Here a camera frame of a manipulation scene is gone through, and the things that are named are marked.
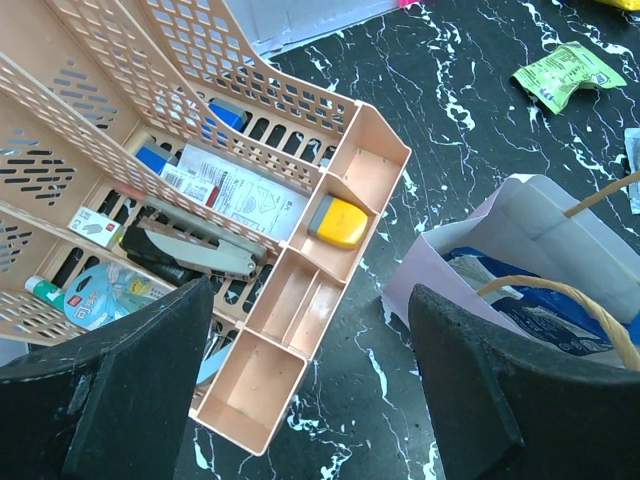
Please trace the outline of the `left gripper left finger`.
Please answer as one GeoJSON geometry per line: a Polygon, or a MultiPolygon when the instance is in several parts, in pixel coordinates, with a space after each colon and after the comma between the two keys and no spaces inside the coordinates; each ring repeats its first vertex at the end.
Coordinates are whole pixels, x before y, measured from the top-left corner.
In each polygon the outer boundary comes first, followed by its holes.
{"type": "Polygon", "coordinates": [[[200,278],[3,366],[2,478],[172,478],[212,308],[200,278]]]}

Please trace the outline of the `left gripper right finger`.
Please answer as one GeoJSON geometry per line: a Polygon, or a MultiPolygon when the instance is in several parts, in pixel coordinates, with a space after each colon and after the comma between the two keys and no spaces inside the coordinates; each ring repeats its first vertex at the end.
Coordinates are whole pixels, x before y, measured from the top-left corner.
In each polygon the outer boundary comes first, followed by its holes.
{"type": "Polygon", "coordinates": [[[423,285],[409,322],[450,479],[635,479],[639,375],[552,350],[423,285]]]}

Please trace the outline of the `blue white snack bag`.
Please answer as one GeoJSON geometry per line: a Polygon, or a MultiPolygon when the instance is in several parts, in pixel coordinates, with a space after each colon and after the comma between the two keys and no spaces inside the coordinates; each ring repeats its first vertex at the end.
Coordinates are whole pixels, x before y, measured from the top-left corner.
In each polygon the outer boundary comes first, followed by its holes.
{"type": "MultiPolygon", "coordinates": [[[[443,259],[475,290],[504,276],[534,275],[471,247],[455,248],[444,254],[443,259]]],[[[599,322],[563,293],[540,287],[503,286],[483,299],[533,340],[547,347],[582,359],[623,366],[599,322]]]]}

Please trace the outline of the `lilac paper bag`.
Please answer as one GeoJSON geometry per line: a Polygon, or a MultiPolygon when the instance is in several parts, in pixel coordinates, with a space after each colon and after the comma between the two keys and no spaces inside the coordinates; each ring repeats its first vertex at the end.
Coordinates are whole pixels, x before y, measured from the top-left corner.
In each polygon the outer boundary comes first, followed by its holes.
{"type": "Polygon", "coordinates": [[[579,201],[544,175],[512,175],[467,219],[420,234],[384,290],[383,301],[407,323],[410,295],[416,285],[423,285],[464,310],[539,343],[483,297],[503,286],[550,289],[583,306],[608,335],[621,368],[636,370],[639,250],[591,210],[610,192],[605,188],[579,201]],[[504,276],[475,290],[443,259],[460,247],[474,248],[534,275],[504,276]]]}

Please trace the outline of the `pink plastic file organizer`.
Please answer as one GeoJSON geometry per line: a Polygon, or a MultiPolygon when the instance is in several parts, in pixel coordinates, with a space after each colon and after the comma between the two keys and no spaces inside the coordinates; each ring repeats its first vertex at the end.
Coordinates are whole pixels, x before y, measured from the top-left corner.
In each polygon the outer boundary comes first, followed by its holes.
{"type": "Polygon", "coordinates": [[[191,417],[265,453],[410,158],[370,104],[268,65],[222,1],[1,5],[1,335],[85,332],[29,280],[91,259],[168,290],[121,236],[149,227],[216,285],[229,356],[191,417]]]}

